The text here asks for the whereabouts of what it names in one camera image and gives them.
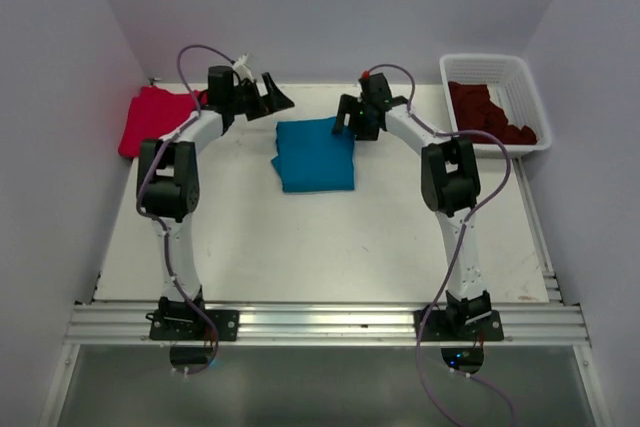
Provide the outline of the blue t shirt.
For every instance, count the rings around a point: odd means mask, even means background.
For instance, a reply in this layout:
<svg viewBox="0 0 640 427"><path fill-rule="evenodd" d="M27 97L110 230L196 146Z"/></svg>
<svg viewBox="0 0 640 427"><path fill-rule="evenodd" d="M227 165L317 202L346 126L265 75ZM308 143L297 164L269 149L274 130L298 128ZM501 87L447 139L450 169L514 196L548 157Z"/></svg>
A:
<svg viewBox="0 0 640 427"><path fill-rule="evenodd" d="M333 134L335 117L282 121L276 126L277 155L271 164L287 194L355 189L355 137Z"/></svg>

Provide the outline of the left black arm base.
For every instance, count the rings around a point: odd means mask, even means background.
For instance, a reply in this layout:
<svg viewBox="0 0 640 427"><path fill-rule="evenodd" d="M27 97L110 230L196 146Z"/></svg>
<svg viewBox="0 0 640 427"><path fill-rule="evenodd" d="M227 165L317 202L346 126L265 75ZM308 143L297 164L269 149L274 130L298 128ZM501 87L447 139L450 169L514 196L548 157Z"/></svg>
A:
<svg viewBox="0 0 640 427"><path fill-rule="evenodd" d="M204 371L216 359L220 342L237 340L240 313L212 309L201 296L191 303L161 297L156 309L145 315L151 324L149 339L170 345L171 367L186 375Z"/></svg>

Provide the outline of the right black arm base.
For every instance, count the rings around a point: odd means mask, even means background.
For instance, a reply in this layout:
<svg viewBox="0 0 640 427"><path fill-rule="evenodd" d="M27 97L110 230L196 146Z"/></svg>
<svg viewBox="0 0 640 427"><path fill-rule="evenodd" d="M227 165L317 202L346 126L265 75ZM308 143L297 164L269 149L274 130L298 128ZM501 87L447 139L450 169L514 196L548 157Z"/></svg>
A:
<svg viewBox="0 0 640 427"><path fill-rule="evenodd" d="M505 340L500 314L492 306L490 294L483 291L471 300L457 300L446 293L446 306L429 307L413 312L416 338L421 341L455 343L442 347L441 356L448 368L473 375L485 360L486 342Z"/></svg>

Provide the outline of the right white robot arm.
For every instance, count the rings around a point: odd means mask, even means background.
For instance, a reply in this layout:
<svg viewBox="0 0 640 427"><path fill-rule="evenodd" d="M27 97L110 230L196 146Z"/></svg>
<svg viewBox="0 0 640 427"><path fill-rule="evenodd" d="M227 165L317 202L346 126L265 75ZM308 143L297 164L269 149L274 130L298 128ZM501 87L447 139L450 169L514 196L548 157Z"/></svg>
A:
<svg viewBox="0 0 640 427"><path fill-rule="evenodd" d="M409 100L392 94L382 73L362 74L361 93L341 96L334 135L349 129L357 140L375 141L385 131L420 156L421 195L435 213L448 262L445 326L451 336L468 339L492 310L484 283L475 238L474 208L480 178L471 140L449 136L420 124L409 112Z"/></svg>

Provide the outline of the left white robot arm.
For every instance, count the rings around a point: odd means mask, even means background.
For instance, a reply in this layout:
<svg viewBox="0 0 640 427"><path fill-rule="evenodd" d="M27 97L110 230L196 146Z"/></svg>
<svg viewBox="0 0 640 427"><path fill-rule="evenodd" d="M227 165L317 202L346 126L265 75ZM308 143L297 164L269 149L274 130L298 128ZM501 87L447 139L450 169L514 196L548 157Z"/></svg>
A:
<svg viewBox="0 0 640 427"><path fill-rule="evenodd" d="M187 304L172 319L173 328L185 339L201 337L208 326L207 314L193 306L202 293L192 240L193 214L200 200L198 156L227 133L236 117L253 121L294 106L270 73L261 77L257 82L239 67L210 67L206 101L192 92L195 109L187 120L140 146L136 210L153 222L158 238L164 276L161 297Z"/></svg>

